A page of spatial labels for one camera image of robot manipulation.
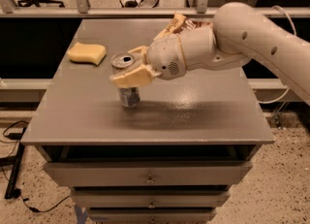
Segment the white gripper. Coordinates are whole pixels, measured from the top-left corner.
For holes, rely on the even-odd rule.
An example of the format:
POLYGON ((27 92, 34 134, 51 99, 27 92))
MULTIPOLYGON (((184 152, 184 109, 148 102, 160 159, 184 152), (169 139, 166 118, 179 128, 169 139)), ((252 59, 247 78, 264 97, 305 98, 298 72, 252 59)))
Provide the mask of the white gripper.
POLYGON ((180 38, 169 35, 154 41, 149 48, 139 46, 129 50, 136 61, 145 61, 150 65, 141 64, 135 69, 126 69, 109 77, 119 88, 130 88, 149 85, 157 77, 162 80, 173 80, 183 77, 186 63, 180 38))

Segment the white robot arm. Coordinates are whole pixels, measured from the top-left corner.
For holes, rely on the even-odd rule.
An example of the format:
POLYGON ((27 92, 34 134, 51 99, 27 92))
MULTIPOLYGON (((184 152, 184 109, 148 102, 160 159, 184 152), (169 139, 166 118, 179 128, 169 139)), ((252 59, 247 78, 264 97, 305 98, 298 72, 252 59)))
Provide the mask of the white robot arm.
POLYGON ((186 21, 163 31, 150 46, 128 55, 135 62, 110 77, 119 88, 174 80, 197 69, 228 70, 254 59, 310 104, 309 42, 243 3, 222 6, 212 24, 197 27, 186 21))

